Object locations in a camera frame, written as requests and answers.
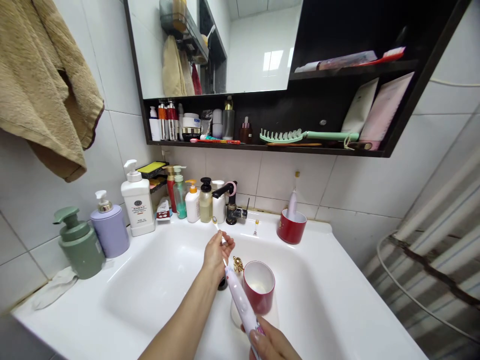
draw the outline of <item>hanging towel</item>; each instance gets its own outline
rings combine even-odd
[[[180,51],[181,72],[183,74],[183,81],[185,82],[185,91],[187,96],[195,96],[194,83],[192,81],[192,74],[190,74],[190,62],[185,51]]]
[[[187,96],[182,64],[175,38],[170,35],[163,47],[163,92],[166,97]]]
[[[202,95],[202,85],[200,84],[199,73],[197,72],[197,67],[195,65],[192,66],[191,79],[193,81],[195,95]]]
[[[104,110],[95,79],[52,0],[0,0],[0,128],[28,140],[67,183]]]

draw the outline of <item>white electric toothbrush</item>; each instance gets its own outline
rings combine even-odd
[[[236,309],[238,310],[238,314],[240,315],[241,323],[245,329],[245,334],[250,341],[253,354],[255,355],[256,360],[262,360],[252,344],[252,340],[250,339],[250,331],[257,330],[260,334],[265,335],[264,330],[257,321],[254,309],[252,308],[252,305],[250,305],[250,301],[245,294],[244,288],[240,284],[237,274],[235,274],[234,270],[227,265],[225,259],[223,259],[223,263],[225,264],[226,282],[228,283],[231,297],[235,303]]]

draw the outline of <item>white sink basin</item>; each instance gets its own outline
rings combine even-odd
[[[279,328],[304,360],[426,359],[330,225],[309,221],[301,243],[288,245],[276,234],[277,215],[248,217],[220,228],[235,238],[232,256],[272,269]],[[132,238],[126,253],[48,308],[33,311],[27,301],[13,315],[69,360],[136,359],[182,301],[214,233],[211,223],[175,217]],[[248,359],[249,342],[232,322],[231,299],[228,289],[217,293],[196,359]]]

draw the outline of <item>faucet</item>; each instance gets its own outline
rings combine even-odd
[[[226,192],[230,193],[230,197],[228,198],[228,205],[226,207],[226,221],[225,221],[228,225],[235,225],[237,223],[237,219],[246,219],[248,214],[248,208],[249,208],[248,204],[246,205],[246,209],[237,207],[237,204],[236,204],[237,195],[234,193],[234,191],[235,191],[234,185],[232,183],[227,183],[224,187],[221,187],[218,190],[215,190],[214,192],[211,193],[211,195],[215,199],[218,199]]]

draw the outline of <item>brown towel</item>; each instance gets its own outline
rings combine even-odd
[[[95,79],[52,0],[0,0],[0,128],[27,139],[70,183],[87,171],[104,110]]]

